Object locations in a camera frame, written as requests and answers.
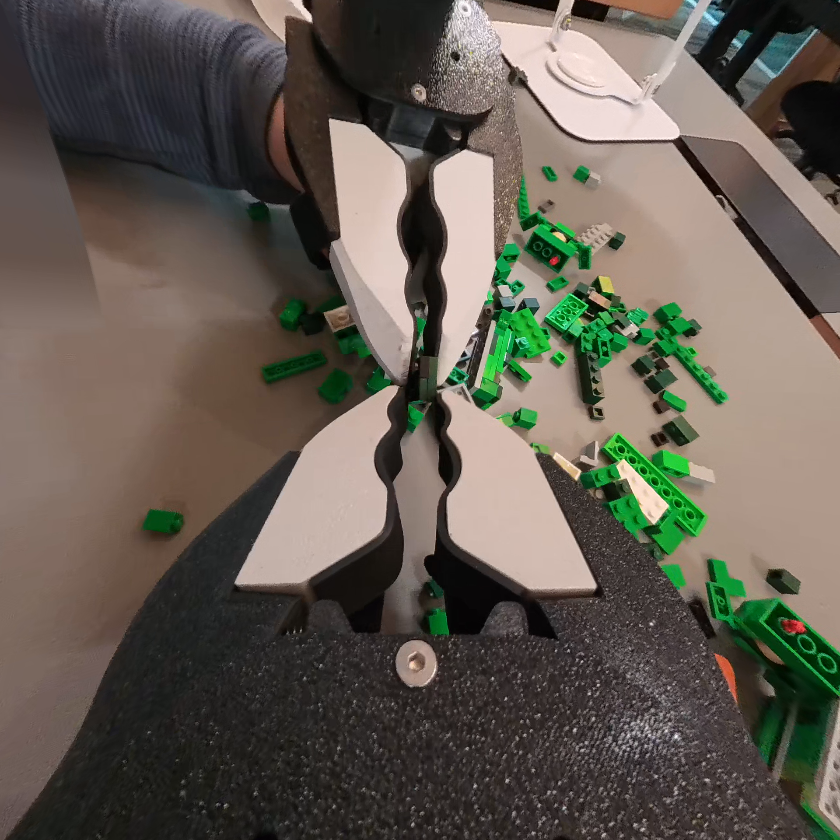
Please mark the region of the bright green holed brick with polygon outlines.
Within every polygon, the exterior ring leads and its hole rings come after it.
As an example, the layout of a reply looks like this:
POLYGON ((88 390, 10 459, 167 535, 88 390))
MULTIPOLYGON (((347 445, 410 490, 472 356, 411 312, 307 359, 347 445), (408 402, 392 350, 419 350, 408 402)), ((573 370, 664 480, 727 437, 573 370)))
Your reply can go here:
POLYGON ((543 322, 558 333, 568 332, 574 322, 587 312, 588 304, 587 299, 571 292, 545 315, 543 322))

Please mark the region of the black office chair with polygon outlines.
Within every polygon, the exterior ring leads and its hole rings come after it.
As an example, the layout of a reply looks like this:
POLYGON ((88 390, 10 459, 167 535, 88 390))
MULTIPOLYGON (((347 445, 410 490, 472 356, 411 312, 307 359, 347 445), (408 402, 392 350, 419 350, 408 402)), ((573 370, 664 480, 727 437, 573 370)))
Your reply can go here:
POLYGON ((783 95, 780 107, 789 128, 778 137, 800 148, 797 170, 808 181, 823 174, 839 187, 839 82, 803 82, 783 95))

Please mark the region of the green strip assembly grey backing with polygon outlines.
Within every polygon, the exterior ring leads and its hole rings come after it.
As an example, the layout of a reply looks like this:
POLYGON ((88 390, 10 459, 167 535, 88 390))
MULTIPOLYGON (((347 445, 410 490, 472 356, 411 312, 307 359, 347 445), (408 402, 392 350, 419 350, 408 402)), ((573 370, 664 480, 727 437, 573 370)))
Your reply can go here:
POLYGON ((478 337, 464 383, 473 403, 481 410, 493 406, 501 398, 501 378, 510 360, 513 339, 511 312, 496 311, 478 337))

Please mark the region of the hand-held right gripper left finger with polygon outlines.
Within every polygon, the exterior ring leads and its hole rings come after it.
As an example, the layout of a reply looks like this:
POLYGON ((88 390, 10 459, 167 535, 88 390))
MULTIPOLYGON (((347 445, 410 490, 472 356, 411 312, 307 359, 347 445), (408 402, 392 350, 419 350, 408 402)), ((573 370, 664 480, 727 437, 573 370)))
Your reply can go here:
POLYGON ((403 565, 394 481, 403 467, 404 390, 388 385, 297 453, 235 580, 240 592, 338 603, 357 632, 382 630, 403 565))

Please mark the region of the pile of loose green bricks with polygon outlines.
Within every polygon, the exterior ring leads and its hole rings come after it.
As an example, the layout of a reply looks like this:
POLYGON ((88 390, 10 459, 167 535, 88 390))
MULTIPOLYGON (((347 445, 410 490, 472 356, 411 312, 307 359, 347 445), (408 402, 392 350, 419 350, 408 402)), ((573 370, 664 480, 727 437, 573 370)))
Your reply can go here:
MULTIPOLYGON (((623 243, 624 239, 624 234, 615 233, 608 244, 611 248, 617 248, 623 243)), ((581 266, 588 266, 592 261, 589 259, 587 262, 586 260, 593 253, 592 249, 578 244, 577 248, 577 256, 584 261, 581 262, 581 266)), ((447 387, 450 385, 461 386, 466 382, 467 363, 476 348, 478 337, 487 329, 487 324, 496 311, 506 309, 513 313, 528 308, 537 318, 537 298, 523 297, 514 306, 515 296, 505 297, 508 291, 514 295, 519 294, 524 288, 519 280, 508 282, 510 269, 519 255, 518 246, 505 246, 493 278, 492 292, 496 296, 493 297, 488 293, 488 303, 479 318, 480 329, 476 328, 476 331, 473 332, 473 337, 467 344, 467 351, 462 354, 460 361, 445 382, 447 387)), ((665 319, 660 320, 660 323, 663 324, 662 328, 657 331, 647 329, 644 326, 644 321, 648 317, 646 311, 637 308, 627 313, 620 298, 613 295, 613 287, 609 277, 598 276, 594 279, 594 283, 592 288, 583 283, 570 291, 589 302, 587 312, 583 313, 574 322, 568 332, 562 332, 563 340, 570 345, 570 353, 574 351, 575 358, 575 345, 580 336, 591 337, 596 341, 597 352, 601 356, 601 367, 603 368, 629 346, 628 342, 630 340, 639 344, 654 338, 660 340, 654 342, 650 348, 654 352, 653 356, 650 353, 644 353, 633 362, 631 367, 638 376, 644 378, 645 385, 657 396, 657 400, 653 402, 654 410, 657 413, 666 413, 667 411, 684 413, 686 401, 673 393, 671 386, 676 382, 676 372, 667 359, 670 355, 671 360, 677 362, 671 355, 670 343, 678 342, 677 339, 682 333, 675 332, 675 330, 685 327, 686 336, 695 335, 699 330, 697 321, 687 321, 681 318, 679 307, 675 303, 669 303, 655 313, 657 319, 665 319)), ((307 335, 320 333, 325 329, 330 329, 323 313, 343 305, 344 300, 341 295, 338 295, 325 301, 320 307, 308 311, 305 301, 293 298, 280 312, 279 323, 283 329, 290 331, 302 329, 303 333, 307 335)), ((354 329, 333 333, 333 337, 338 341, 342 354, 357 354, 360 358, 371 356, 371 351, 356 326, 354 329)), ((532 376, 522 365, 523 360, 526 359, 514 359, 510 356, 505 371, 509 371, 521 382, 529 382, 532 376)), ((270 384, 280 382, 293 375, 317 370, 326 363, 324 353, 317 350, 265 365, 261 369, 261 375, 264 381, 270 384)), ((587 412, 593 422, 601 422, 604 418, 603 406, 598 404, 587 405, 587 412)), ((697 438, 696 429, 687 422, 682 413, 674 415, 663 425, 661 430, 652 435, 651 440, 655 447, 662 448, 668 443, 679 446, 688 445, 689 442, 697 438)), ((678 525, 675 514, 670 510, 667 511, 659 523, 649 525, 640 511, 628 483, 618 474, 614 466, 616 462, 611 461, 612 463, 609 466, 601 464, 598 469, 581 472, 577 465, 573 465, 568 459, 561 457, 560 454, 553 453, 552 457, 574 480, 579 480, 582 487, 594 492, 595 498, 603 500, 602 506, 604 509, 608 510, 614 519, 620 522, 636 540, 641 541, 642 546, 651 553, 656 561, 662 561, 666 556, 676 551, 685 535, 689 535, 678 525)), ((142 529, 169 537, 180 532, 183 524, 184 517, 178 511, 150 509, 143 520, 142 529)), ((726 563, 722 560, 708 559, 707 566, 709 575, 709 581, 706 583, 708 611, 701 600, 694 598, 689 601, 689 607, 698 616, 697 620, 704 628, 703 632, 708 637, 715 635, 709 624, 711 618, 720 623, 726 623, 734 628, 733 632, 736 635, 741 634, 744 638, 749 639, 745 633, 735 629, 733 622, 733 614, 736 609, 732 605, 732 600, 746 597, 746 590, 742 581, 731 577, 726 563)), ((430 605, 423 616, 423 629, 428 630, 432 635, 451 635, 452 633, 448 630, 443 589, 430 577, 424 583, 423 593, 423 597, 427 598, 425 603, 430 605)), ((781 663, 762 644, 753 641, 745 644, 748 650, 750 650, 750 644, 757 646, 757 649, 761 649, 762 653, 756 654, 759 659, 764 657, 768 661, 781 663)))

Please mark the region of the green brick with grey brick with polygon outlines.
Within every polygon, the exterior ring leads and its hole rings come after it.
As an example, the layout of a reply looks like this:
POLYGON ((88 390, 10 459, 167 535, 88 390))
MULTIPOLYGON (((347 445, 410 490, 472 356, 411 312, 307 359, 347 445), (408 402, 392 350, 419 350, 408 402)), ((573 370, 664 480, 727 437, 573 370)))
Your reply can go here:
POLYGON ((650 460, 653 465, 672 479, 697 486, 714 485, 717 483, 715 473, 712 469, 694 464, 687 457, 667 449, 661 449, 655 452, 650 460))

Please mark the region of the grey desk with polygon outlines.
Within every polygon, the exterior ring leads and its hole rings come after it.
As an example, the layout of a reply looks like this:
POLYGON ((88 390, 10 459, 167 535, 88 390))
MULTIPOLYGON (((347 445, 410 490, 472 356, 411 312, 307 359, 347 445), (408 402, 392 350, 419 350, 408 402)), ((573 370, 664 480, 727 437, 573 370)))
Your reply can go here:
MULTIPOLYGON (((683 373, 699 439, 690 486, 709 522, 676 553, 688 591, 707 558, 752 597, 769 568, 838 645, 838 358, 670 143, 593 145, 518 97, 528 183, 556 165, 559 217, 626 236, 604 255, 633 306, 676 301, 702 325, 683 373)), ((287 215, 253 225, 237 194, 143 165, 60 156, 91 283, 92 320, 2 328, 2 836, 77 735, 130 621, 175 559, 290 449, 343 410, 324 373, 278 386, 259 367, 319 337, 274 308, 323 299, 287 215)))

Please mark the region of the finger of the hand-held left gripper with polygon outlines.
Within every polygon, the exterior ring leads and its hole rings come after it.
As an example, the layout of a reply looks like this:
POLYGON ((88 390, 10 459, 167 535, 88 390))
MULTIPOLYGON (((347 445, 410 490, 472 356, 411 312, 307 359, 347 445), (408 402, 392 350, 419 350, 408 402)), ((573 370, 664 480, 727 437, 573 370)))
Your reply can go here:
POLYGON ((329 139, 339 213, 331 268, 367 347, 392 382, 405 384, 425 294, 403 243, 403 216, 424 181, 426 154, 362 122, 331 119, 329 139))
POLYGON ((438 387, 469 341, 496 264, 493 165, 461 150, 429 172, 427 354, 437 359, 438 387))

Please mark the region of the dark green brick assembly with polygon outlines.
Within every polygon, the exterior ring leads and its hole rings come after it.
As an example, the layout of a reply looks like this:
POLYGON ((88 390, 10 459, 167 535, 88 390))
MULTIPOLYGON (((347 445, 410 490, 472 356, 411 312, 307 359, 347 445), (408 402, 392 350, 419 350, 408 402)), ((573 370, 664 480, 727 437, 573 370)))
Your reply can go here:
POLYGON ((438 391, 438 357, 420 353, 409 378, 410 402, 430 403, 438 391))

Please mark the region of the white book stand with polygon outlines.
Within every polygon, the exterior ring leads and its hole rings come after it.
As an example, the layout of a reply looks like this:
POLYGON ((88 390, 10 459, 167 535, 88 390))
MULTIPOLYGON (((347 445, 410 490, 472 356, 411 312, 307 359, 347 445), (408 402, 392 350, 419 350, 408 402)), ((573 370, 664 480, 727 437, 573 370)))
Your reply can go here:
POLYGON ((559 2, 551 27, 494 22, 503 57, 562 131, 588 143, 672 141, 676 122, 653 96, 676 66, 710 2, 698 2, 654 72, 637 83, 559 2))

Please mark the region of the long green studded plate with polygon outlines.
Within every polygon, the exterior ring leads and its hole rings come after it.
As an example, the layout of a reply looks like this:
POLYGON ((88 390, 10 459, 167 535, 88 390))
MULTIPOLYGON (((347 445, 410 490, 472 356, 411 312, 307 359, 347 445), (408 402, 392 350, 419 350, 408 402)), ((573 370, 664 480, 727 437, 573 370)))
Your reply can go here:
POLYGON ((700 386, 704 393, 718 405, 729 400, 729 395, 717 383, 715 376, 709 373, 697 359, 697 351, 679 342, 670 343, 671 355, 683 366, 686 372, 700 386))

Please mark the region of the black flat pad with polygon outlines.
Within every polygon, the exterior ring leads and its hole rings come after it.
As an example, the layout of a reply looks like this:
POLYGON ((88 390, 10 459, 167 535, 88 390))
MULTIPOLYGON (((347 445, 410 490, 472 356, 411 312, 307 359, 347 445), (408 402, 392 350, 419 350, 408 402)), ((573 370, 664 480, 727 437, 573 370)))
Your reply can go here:
POLYGON ((675 146, 804 314, 837 316, 837 249, 751 154, 733 141, 688 135, 675 146))

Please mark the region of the bright green square plate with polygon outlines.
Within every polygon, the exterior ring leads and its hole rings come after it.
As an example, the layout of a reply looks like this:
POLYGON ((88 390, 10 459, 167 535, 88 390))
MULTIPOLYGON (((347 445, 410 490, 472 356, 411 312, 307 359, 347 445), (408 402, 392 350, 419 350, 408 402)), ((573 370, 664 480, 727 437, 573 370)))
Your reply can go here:
POLYGON ((512 331, 511 357, 531 359, 551 350, 550 336, 539 326, 528 308, 513 312, 508 319, 512 331))

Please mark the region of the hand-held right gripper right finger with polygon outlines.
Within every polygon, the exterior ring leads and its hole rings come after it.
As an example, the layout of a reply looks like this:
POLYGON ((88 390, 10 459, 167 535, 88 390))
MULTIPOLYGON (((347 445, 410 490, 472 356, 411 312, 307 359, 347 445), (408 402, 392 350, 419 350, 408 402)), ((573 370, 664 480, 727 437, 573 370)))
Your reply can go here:
POLYGON ((528 442, 454 391, 437 397, 434 552, 427 571, 444 592, 448 630, 478 634, 501 603, 547 634, 540 604, 598 593, 592 567, 528 442))

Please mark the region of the person's left hand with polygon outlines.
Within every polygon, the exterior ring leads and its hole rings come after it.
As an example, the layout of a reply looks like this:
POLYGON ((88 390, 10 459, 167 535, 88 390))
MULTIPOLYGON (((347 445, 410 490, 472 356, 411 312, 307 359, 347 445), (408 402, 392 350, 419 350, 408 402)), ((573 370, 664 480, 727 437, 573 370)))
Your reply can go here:
POLYGON ((301 246, 317 269, 329 270, 331 242, 328 230, 305 180, 298 173, 298 158, 287 137, 282 94, 273 104, 266 138, 272 165, 280 179, 295 193, 290 200, 289 214, 301 246))

